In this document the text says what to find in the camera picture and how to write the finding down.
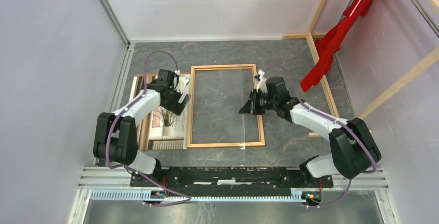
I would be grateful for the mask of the golden wooden picture frame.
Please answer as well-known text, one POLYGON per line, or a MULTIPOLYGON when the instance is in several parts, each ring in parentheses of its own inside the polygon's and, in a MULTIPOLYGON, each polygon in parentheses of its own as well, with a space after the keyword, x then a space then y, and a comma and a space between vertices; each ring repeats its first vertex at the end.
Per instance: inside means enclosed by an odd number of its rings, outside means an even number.
POLYGON ((195 76, 199 71, 217 71, 217 70, 251 70, 252 76, 257 74, 255 64, 230 64, 230 65, 195 65, 191 66, 191 82, 189 83, 189 93, 191 99, 188 106, 187 114, 187 134, 186 147, 187 148, 222 148, 222 147, 239 147, 245 149, 246 147, 261 147, 266 145, 263 119, 261 115, 257 115, 258 125, 258 141, 255 142, 228 142, 228 143, 193 143, 193 116, 194 116, 194 102, 195 102, 195 76))

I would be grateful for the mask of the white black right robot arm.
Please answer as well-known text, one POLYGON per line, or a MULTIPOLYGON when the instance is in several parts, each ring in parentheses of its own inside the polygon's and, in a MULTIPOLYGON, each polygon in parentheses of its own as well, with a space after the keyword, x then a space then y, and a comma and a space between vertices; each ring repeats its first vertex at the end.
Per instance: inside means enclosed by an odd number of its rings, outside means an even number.
POLYGON ((314 186, 320 177, 342 175, 352 180, 362 173, 374 173, 381 153, 360 118, 347 120, 312 107, 302 99, 292 97, 281 77, 255 77, 257 87, 239 110, 240 114, 262 115, 274 111, 278 117, 317 133, 330 144, 331 153, 317 155, 301 164, 299 181, 314 186))

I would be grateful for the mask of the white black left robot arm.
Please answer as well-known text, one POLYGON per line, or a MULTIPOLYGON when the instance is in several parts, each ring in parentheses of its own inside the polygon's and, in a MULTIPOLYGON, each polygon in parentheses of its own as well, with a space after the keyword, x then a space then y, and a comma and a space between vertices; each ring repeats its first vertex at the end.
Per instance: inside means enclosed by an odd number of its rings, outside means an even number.
POLYGON ((145 80, 143 89, 125 106, 103 112, 97 118, 93 155, 111 168, 128 167, 143 174, 149 186, 162 182, 159 161, 138 147, 137 127, 156 108, 161 107, 180 116, 191 96, 187 92, 190 78, 178 70, 161 69, 152 81, 145 80))

